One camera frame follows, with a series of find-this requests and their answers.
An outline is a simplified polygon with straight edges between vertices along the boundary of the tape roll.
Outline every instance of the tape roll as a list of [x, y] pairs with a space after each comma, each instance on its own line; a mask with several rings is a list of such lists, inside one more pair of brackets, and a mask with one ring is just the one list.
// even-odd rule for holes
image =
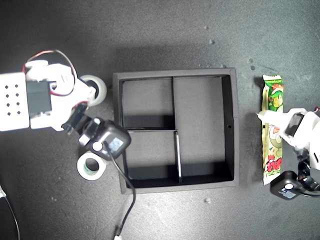
[[[96, 161], [98, 169], [91, 170], [88, 166], [87, 160], [90, 160], [90, 162]], [[76, 167], [81, 177], [90, 181], [94, 181], [99, 179], [102, 176], [102, 174], [104, 174], [107, 164], [108, 163], [106, 160], [102, 159], [101, 157], [99, 157], [91, 151], [87, 151], [78, 159]]]

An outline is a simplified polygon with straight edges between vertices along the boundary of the candy wrapper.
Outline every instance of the candy wrapper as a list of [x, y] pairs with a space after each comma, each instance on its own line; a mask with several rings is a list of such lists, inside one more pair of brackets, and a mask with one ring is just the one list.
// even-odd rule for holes
[[[283, 113], [284, 82], [277, 76], [263, 75], [264, 88], [262, 92], [261, 110], [271, 110]], [[279, 128], [262, 122], [262, 158], [263, 185], [269, 184], [280, 175], [282, 162], [282, 138]]]

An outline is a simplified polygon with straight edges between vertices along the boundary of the black tray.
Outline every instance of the black tray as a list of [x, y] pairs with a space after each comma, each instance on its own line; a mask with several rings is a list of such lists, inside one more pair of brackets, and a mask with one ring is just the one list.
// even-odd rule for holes
[[115, 73], [113, 98], [132, 137], [118, 163], [137, 193], [239, 184], [235, 69]]

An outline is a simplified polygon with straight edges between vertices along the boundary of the wire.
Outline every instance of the wire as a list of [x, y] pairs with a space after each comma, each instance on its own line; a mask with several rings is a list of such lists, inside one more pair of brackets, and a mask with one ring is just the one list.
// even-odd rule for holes
[[32, 57], [30, 57], [30, 58], [23, 64], [22, 72], [25, 73], [25, 71], [26, 71], [26, 63], [32, 61], [33, 59], [35, 59], [35, 58], [37, 58], [37, 57], [39, 57], [39, 56], [41, 56], [41, 55], [43, 55], [43, 54], [52, 54], [52, 53], [60, 54], [60, 55], [63, 56], [64, 59], [68, 62], [69, 67], [71, 68], [71, 73], [72, 73], [72, 75], [73, 75], [73, 86], [72, 86], [71, 91], [70, 91], [69, 93], [67, 93], [67, 94], [59, 94], [59, 93], [54, 92], [53, 90], [51, 90], [50, 93], [51, 93], [52, 95], [59, 96], [59, 97], [69, 96], [70, 94], [72, 94], [72, 92], [73, 92], [74, 89], [75, 89], [76, 79], [78, 78], [78, 76], [77, 76], [77, 72], [76, 72], [76, 69], [75, 69], [74, 65], [72, 64], [72, 62], [70, 61], [70, 59], [69, 59], [62, 51], [57, 50], [57, 49], [55, 49], [55, 50], [45, 50], [45, 51], [41, 51], [41, 52], [33, 55]]
[[109, 154], [109, 156], [110, 156], [110, 158], [111, 158], [111, 160], [112, 160], [115, 168], [118, 170], [118, 172], [120, 173], [120, 175], [124, 178], [124, 180], [125, 180], [126, 183], [129, 185], [129, 187], [131, 188], [132, 193], [133, 193], [132, 203], [131, 203], [128, 211], [126, 212], [126, 214], [125, 214], [125, 216], [124, 216], [124, 218], [123, 218], [123, 220], [122, 220], [121, 226], [119, 227], [119, 229], [116, 231], [116, 234], [115, 234], [116, 236], [120, 236], [120, 235], [121, 235], [121, 232], [122, 232], [122, 229], [124, 228], [124, 225], [125, 225], [125, 223], [126, 223], [126, 220], [127, 220], [128, 216], [129, 216], [129, 214], [130, 214], [130, 211], [132, 210], [132, 208], [133, 208], [134, 205], [135, 205], [137, 193], [136, 193], [135, 187], [132, 185], [132, 183], [130, 182], [129, 178], [125, 175], [125, 173], [121, 170], [121, 168], [119, 167], [119, 165], [116, 163], [116, 160], [115, 160], [115, 158], [112, 156], [111, 150], [109, 149], [109, 147], [107, 146], [107, 144], [106, 144], [105, 148], [106, 148], [106, 150], [107, 150], [107, 152], [108, 152], [108, 154]]
[[20, 240], [20, 230], [19, 230], [19, 226], [18, 226], [17, 219], [16, 219], [16, 215], [15, 215], [14, 211], [12, 210], [12, 207], [11, 207], [10, 202], [8, 201], [7, 197], [5, 196], [4, 198], [5, 198], [6, 202], [8, 203], [8, 206], [9, 206], [9, 208], [10, 208], [10, 210], [11, 210], [13, 219], [14, 219], [14, 221], [15, 221], [15, 226], [16, 226], [16, 232], [17, 232], [18, 240]]
[[299, 192], [301, 195], [306, 196], [306, 197], [311, 197], [311, 198], [320, 198], [320, 194], [309, 194], [309, 193], [304, 193], [304, 192]]

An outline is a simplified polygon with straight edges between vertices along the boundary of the dark gray surface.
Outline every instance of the dark gray surface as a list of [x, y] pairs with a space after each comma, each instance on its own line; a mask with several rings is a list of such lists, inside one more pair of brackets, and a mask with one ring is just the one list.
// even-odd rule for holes
[[172, 79], [133, 80], [122, 84], [123, 126], [175, 129]]
[[[225, 124], [221, 77], [176, 78], [174, 93], [181, 164], [186, 167], [195, 163], [224, 162]], [[182, 168], [183, 175], [198, 175], [187, 171], [185, 167]]]
[[[236, 68], [240, 185], [140, 194], [123, 237], [319, 239], [319, 199], [283, 201], [263, 187], [261, 123], [255, 116], [262, 74], [283, 77], [285, 111], [319, 105], [319, 9], [317, 0], [1, 2], [0, 72], [19, 71], [25, 59], [46, 48], [64, 51], [80, 76], [94, 74], [108, 84], [114, 72]], [[112, 118], [111, 101], [109, 93], [89, 112]], [[51, 129], [1, 133], [0, 145], [0, 183], [23, 240], [112, 239], [130, 196], [120, 194], [111, 165], [97, 181], [82, 179], [77, 137]], [[296, 166], [285, 146], [282, 169]], [[14, 225], [2, 210], [1, 237], [14, 239]]]
[[176, 169], [174, 132], [133, 132], [130, 135], [131, 145], [125, 151], [129, 177], [136, 180], [169, 178], [168, 167]]

